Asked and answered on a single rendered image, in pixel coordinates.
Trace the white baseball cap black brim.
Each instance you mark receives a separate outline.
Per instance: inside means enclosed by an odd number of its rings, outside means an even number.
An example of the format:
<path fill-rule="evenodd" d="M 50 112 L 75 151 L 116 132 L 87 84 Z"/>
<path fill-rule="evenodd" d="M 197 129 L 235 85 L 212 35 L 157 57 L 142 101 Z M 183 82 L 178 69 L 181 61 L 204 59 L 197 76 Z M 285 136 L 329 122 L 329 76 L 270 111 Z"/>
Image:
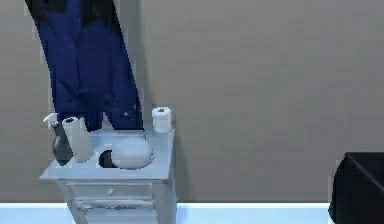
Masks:
<path fill-rule="evenodd" d="M 136 170 L 149 165 L 152 157 L 153 148 L 145 138 L 128 137 L 106 148 L 99 156 L 99 165 L 102 168 Z"/>

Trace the white toilet paper roll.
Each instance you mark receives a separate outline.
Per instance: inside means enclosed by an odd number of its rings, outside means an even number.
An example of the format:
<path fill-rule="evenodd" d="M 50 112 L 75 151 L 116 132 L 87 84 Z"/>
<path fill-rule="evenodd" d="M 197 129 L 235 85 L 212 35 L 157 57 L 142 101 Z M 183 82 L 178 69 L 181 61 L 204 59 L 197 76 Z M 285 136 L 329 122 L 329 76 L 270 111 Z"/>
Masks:
<path fill-rule="evenodd" d="M 172 127 L 172 111 L 169 107 L 156 107 L 152 110 L 152 123 L 157 133 L 167 133 Z"/>

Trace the grey side table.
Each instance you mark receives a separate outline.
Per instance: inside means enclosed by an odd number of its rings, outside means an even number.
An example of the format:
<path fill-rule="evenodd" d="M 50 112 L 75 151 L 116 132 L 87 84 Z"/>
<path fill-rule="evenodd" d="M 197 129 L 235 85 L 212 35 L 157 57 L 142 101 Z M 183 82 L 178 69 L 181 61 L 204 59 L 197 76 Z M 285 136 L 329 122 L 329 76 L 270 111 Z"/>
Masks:
<path fill-rule="evenodd" d="M 159 134 L 152 127 L 117 131 L 111 127 L 89 134 L 94 155 L 83 163 L 52 162 L 40 176 L 58 185 L 75 224 L 176 224 L 174 172 L 175 131 Z M 145 138 L 153 149 L 150 164 L 128 170 L 103 159 L 126 139 Z"/>

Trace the dark blue curtain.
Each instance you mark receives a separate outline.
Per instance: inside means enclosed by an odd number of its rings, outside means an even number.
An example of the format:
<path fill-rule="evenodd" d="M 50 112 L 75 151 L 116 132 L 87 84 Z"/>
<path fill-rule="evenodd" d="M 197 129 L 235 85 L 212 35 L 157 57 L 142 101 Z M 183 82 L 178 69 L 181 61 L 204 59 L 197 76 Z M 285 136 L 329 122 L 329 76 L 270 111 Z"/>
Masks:
<path fill-rule="evenodd" d="M 48 65 L 57 118 L 82 118 L 88 131 L 107 119 L 143 128 L 138 88 L 114 0 L 24 0 Z"/>

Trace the white paper towel roll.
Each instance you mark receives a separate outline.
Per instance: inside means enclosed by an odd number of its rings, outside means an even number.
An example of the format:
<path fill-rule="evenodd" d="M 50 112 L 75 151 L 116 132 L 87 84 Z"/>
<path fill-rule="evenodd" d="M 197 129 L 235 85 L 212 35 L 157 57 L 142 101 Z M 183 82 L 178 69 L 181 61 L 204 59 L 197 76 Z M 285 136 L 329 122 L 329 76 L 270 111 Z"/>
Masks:
<path fill-rule="evenodd" d="M 69 117 L 62 121 L 73 156 L 78 163 L 89 160 L 94 151 L 83 117 Z"/>

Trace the black spray bottle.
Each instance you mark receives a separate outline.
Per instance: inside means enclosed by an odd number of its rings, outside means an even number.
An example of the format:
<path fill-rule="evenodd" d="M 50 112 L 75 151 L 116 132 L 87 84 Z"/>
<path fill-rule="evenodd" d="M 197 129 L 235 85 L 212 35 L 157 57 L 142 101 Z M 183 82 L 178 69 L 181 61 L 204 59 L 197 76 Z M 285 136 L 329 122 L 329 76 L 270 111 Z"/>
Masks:
<path fill-rule="evenodd" d="M 73 152 L 68 142 L 65 130 L 58 120 L 57 113 L 50 113 L 43 122 L 47 124 L 49 129 L 53 129 L 55 138 L 52 143 L 52 151 L 54 157 L 60 166 L 65 166 L 73 157 Z"/>

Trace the black bin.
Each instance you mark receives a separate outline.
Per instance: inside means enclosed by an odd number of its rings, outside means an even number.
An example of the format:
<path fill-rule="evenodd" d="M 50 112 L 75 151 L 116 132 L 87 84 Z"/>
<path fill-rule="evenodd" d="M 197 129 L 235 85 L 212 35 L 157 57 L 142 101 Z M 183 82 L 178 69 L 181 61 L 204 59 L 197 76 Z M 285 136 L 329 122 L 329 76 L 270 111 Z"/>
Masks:
<path fill-rule="evenodd" d="M 334 224 L 384 224 L 384 152 L 346 152 L 332 183 Z"/>

